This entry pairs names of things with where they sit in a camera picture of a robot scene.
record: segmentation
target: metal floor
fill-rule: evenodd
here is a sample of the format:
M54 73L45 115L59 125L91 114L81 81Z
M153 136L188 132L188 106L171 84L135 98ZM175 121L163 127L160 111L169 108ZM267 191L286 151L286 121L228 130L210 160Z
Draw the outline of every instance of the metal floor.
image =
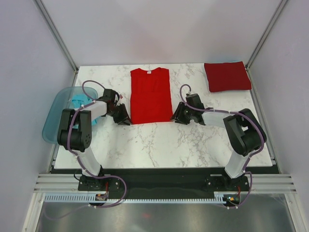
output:
M44 203L46 214L59 217L81 203ZM124 203L83 208L61 220L41 216L40 232L294 232L284 195L251 195L239 209L210 204Z

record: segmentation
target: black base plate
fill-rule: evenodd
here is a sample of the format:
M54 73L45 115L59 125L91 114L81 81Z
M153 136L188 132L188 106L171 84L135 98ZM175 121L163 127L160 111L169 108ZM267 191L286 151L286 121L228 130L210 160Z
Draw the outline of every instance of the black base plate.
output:
M277 165L272 167L248 167L253 174L279 174ZM104 173L122 177L127 185L126 199L201 199L213 198L206 191L207 178L211 174L222 174L224 168L136 168L104 169ZM54 169L52 174L81 174L76 169ZM110 199L119 199L123 191L110 192Z
M238 192L240 187L241 191L248 191L249 190L249 182L248 178L243 175L237 179L236 182L233 183L227 183L226 178L224 178L222 175L221 176L207 176L206 179L206 187L205 191L209 192L226 192L226 191L231 191L231 192Z
M104 176L104 170L101 170L98 176ZM125 189L123 183L116 178L95 179L90 176L81 175L78 184L79 191L106 191L108 187L108 192L119 192Z

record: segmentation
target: red t-shirt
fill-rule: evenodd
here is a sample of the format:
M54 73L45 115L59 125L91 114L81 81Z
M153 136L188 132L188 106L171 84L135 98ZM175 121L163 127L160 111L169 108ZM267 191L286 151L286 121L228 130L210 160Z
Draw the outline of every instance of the red t-shirt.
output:
M169 70L131 71L131 120L133 124L169 122L173 115Z

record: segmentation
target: cable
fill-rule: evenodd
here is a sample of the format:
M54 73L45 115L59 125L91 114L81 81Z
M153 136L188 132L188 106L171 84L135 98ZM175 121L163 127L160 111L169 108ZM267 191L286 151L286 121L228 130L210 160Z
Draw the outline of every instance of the cable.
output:
M120 100L120 95L119 95L119 93L116 92L116 95L117 95L117 101L114 103L114 105L117 105L117 103L118 103L119 100Z
M93 81L93 80L87 80L87 81L84 81L84 82L83 82L83 84L82 84L82 90L83 90L84 94L85 94L88 98L90 98L91 100L94 101L95 99L94 99L93 97L91 97L89 94L87 94L86 91L85 91L84 85L85 85L87 82L96 83L96 84L98 84L99 86L101 86L103 89L105 89L105 87L104 87L101 83L99 83L99 82L97 82L97 81Z
M198 108L195 108L195 107L192 107L190 106L183 98L183 95L182 95L182 89L183 87L189 87L190 89L190 92L191 92L191 87L188 85L188 84L183 84L181 87L180 87L180 90L179 90L179 93L180 93L180 98L181 100L183 101L183 103L193 109L193 110L197 110L197 111L202 111L202 112L218 112L218 113L225 113L225 114L231 114L231 115L239 115L241 117L243 117L244 119L246 119L248 122L250 122L250 124L254 127L254 129L256 130L256 132L258 133L259 137L260 137L260 140L261 140L261 146L260 146L260 149L258 149L257 151L251 153L249 156L248 156L248 159L246 160L245 164L243 165L242 167L242 170L245 171L249 161L250 161L250 158L258 153L260 153L263 149L264 149L264 138L262 136L262 133L261 131L259 130L259 128L255 125L255 123L247 116L245 116L244 114L242 113L239 113L239 112L230 112L230 111L227 111L227 110L215 110L215 109L211 109L211 110L207 110L207 109L198 109Z
M250 175L250 186L249 186L249 190L248 190L248 193L246 195L246 197L243 199L242 202L240 202L238 205L237 205L237 208L242 206L248 199L249 195L250 195L250 192L252 190L252 182L253 182L253 177L252 177L252 173L247 171L245 172L245 174L249 174ZM236 206L231 206L230 209L236 209Z
M106 187L105 192L106 194L108 194L108 182L105 183L105 187Z
M241 196L239 195L239 203L238 203L238 204L235 204L235 203L231 202L230 200L228 200L228 202L230 202L230 203L231 203L231 204L233 204L233 205L238 206L238 205L239 205L239 203L241 202Z
M237 197L240 197L240 193L241 193L240 186L237 186L237 188L238 188L238 194L237 194Z
M38 223L38 232L43 232L43 230L42 230L42 223L41 222Z
M74 177L76 180L78 180L78 181L79 181L79 179L76 177L76 173L77 173L77 171L78 171L78 170L76 170L76 171L74 172L73 177Z
M88 207L88 205L87 204L84 204L84 205L82 205L82 206L80 206L80 207L78 207L78 208L76 208L76 209L73 209L73 210L71 210L70 212L68 212L68 213L66 213L66 214L64 214L64 215L62 215L62 216L60 216L60 217L50 217L50 216L48 216L47 214L46 214L46 210L45 210L45 208L43 209L43 215L48 219L48 220L50 220L50 221L58 221L58 220L60 220L60 219L62 219L62 218L65 218L66 216L68 216L68 215L70 215L70 214L72 214L72 213L75 213L76 211L78 211L78 210L80 210L80 209L83 209L83 208L86 208L86 207Z

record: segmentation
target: black mounting base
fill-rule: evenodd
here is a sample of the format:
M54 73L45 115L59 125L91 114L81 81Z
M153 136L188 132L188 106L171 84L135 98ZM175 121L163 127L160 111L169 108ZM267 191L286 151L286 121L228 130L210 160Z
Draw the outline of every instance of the black mounting base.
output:
M104 176L102 168L98 176ZM95 179L93 177L86 176L86 175L82 175L80 177L79 184L78 184L78 190L79 191L106 191L106 186L108 186L108 192L124 190L124 185L119 179L116 179L116 178Z
M207 192L238 192L240 187L241 191L249 190L249 181L245 175L238 178L230 179L224 175L209 175L205 179Z

